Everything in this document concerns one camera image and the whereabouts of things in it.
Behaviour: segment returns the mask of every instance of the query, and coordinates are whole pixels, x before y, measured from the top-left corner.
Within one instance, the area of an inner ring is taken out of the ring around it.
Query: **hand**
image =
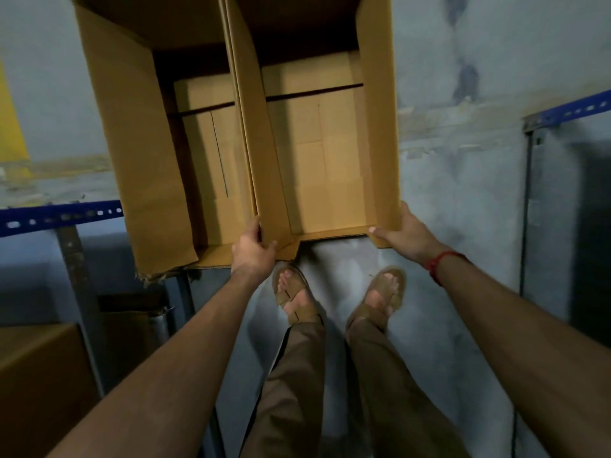
[[[408,205],[401,201],[401,231],[389,231],[372,226],[369,232],[373,236],[386,240],[394,250],[423,267],[437,255],[451,247],[440,243],[428,230],[426,225],[411,213]]]
[[[259,217],[255,217],[248,223],[246,231],[231,247],[232,276],[245,277],[256,286],[270,276],[271,270],[274,269],[276,257],[276,241],[265,249],[258,241],[258,233]]]

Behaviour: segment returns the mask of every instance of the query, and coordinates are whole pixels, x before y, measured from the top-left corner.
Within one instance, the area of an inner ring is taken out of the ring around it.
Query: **yellow wall section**
[[[9,84],[0,61],[0,163],[28,159],[17,114],[11,100]]]

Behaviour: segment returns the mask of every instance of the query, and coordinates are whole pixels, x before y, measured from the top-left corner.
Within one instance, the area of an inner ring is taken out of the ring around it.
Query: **sandal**
[[[396,293],[394,293],[390,287],[390,281],[386,278],[383,278],[383,275],[386,273],[390,273],[398,278],[399,281],[399,289]],[[369,293],[372,289],[378,291],[382,296],[382,299],[386,302],[386,308],[390,306],[393,309],[393,313],[396,312],[401,304],[403,303],[403,294],[405,292],[405,283],[407,278],[405,276],[405,272],[401,270],[397,266],[386,267],[384,270],[378,272],[377,275],[371,280],[369,287],[367,288],[365,295]],[[367,318],[371,320],[373,324],[375,324],[380,331],[386,332],[386,327],[388,326],[388,318],[386,312],[383,312],[377,308],[374,308],[365,303],[365,298],[363,297],[363,301],[359,304],[359,306],[352,312],[350,318],[348,318],[348,323],[346,324],[346,333],[350,329],[352,323],[355,322],[356,319]]]
[[[293,274],[288,279],[286,289],[284,291],[278,291],[280,274],[282,272],[285,272],[286,270],[291,270]],[[272,278],[271,283],[272,288],[274,290],[274,294],[276,295],[276,303],[282,308],[284,308],[284,306],[288,302],[292,301],[298,292],[300,292],[302,289],[308,288],[306,278],[303,276],[303,273],[301,273],[301,270],[291,264],[286,264],[282,267],[279,267],[274,272],[274,276]],[[303,323],[304,321],[308,321],[316,315],[320,317],[318,309],[314,305],[309,303],[307,305],[304,305],[303,307],[297,307],[297,309],[291,315],[288,316],[288,324],[293,326],[295,323]]]

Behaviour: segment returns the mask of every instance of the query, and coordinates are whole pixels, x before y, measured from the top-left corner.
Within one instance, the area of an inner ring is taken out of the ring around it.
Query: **leg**
[[[279,290],[283,290],[282,277]],[[284,307],[313,305],[307,289]],[[323,423],[325,327],[319,315],[295,323],[282,358],[266,379],[241,457],[314,457]]]
[[[383,315],[391,313],[377,291],[368,292],[364,305]],[[377,324],[368,318],[357,318],[349,326],[347,339],[365,403],[374,456],[469,456],[454,425],[418,387]]]

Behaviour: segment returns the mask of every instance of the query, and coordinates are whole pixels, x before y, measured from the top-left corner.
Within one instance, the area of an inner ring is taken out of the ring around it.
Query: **cardboard box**
[[[76,325],[0,328],[3,456],[46,456],[98,401]]]
[[[141,276],[229,266],[256,214],[279,260],[398,228],[390,0],[102,1],[75,9]]]

